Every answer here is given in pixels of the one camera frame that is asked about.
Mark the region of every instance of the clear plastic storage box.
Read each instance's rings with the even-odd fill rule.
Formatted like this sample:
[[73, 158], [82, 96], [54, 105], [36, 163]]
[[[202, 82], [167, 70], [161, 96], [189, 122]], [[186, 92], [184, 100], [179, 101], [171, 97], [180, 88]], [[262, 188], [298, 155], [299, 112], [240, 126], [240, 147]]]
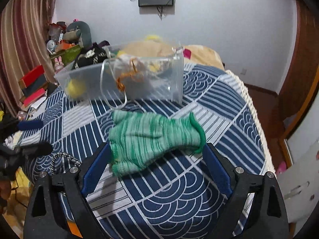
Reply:
[[[120, 77], [128, 100], [161, 99], [181, 103], [184, 66], [182, 49], [172, 49], [171, 55], [168, 56], [146, 58], [121, 52], [125, 46], [127, 45], [107, 46], [106, 52], [111, 58], [104, 62], [102, 72], [102, 63], [74, 70], [71, 70], [71, 63], [57, 73], [55, 78], [68, 99], [103, 99], [103, 93], [108, 101], [118, 105], [115, 101], [122, 103], [124, 99], [124, 93], [117, 85], [117, 78]], [[132, 61], [128, 64], [125, 59], [130, 58]], [[132, 62], [136, 72], [131, 68]]]

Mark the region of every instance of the pink toy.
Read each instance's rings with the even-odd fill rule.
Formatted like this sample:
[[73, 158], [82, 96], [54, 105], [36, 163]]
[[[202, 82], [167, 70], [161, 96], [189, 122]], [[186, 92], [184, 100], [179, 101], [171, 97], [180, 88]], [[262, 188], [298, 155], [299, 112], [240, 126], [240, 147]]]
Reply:
[[55, 74], [57, 74], [64, 68], [64, 64], [62, 62], [62, 57], [59, 57], [59, 59], [55, 58], [54, 61], [55, 61], [54, 71], [55, 71]]

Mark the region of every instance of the blue handle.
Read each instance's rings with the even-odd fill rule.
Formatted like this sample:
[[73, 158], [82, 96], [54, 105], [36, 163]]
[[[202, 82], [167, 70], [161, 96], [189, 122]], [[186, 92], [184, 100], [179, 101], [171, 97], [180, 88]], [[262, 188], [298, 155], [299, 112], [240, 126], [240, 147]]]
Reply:
[[81, 193], [84, 197], [94, 192], [107, 164], [110, 163], [111, 160], [112, 150], [110, 145], [106, 144], [83, 177]]
[[213, 150], [207, 144], [203, 147], [203, 160], [205, 161], [220, 193], [226, 195], [229, 199], [232, 195], [230, 177], [217, 159]]
[[43, 128], [42, 120], [20, 121], [18, 129], [21, 131]]

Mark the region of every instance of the black bag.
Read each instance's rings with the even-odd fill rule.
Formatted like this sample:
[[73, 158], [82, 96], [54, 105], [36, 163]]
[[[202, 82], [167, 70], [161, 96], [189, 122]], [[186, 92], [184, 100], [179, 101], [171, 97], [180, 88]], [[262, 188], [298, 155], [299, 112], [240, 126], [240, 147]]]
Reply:
[[0, 110], [4, 112], [2, 121], [0, 121], [0, 143], [4, 143], [4, 140], [17, 132], [18, 129], [18, 119], [14, 118], [10, 112], [6, 111], [6, 106], [3, 100], [0, 100]]
[[82, 49], [81, 53], [74, 60], [72, 70], [102, 63], [108, 58], [105, 50], [102, 48], [104, 45], [109, 45], [109, 43], [107, 41], [101, 42], [99, 45], [93, 43], [92, 47], [89, 49]]

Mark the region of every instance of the electrical outlet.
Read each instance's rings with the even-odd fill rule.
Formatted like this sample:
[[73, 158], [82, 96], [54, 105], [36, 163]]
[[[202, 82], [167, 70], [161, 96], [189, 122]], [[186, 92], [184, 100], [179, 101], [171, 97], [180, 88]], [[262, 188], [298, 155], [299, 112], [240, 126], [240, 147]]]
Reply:
[[243, 69], [241, 70], [240, 74], [245, 75], [246, 72], [247, 72], [247, 69], [243, 68]]

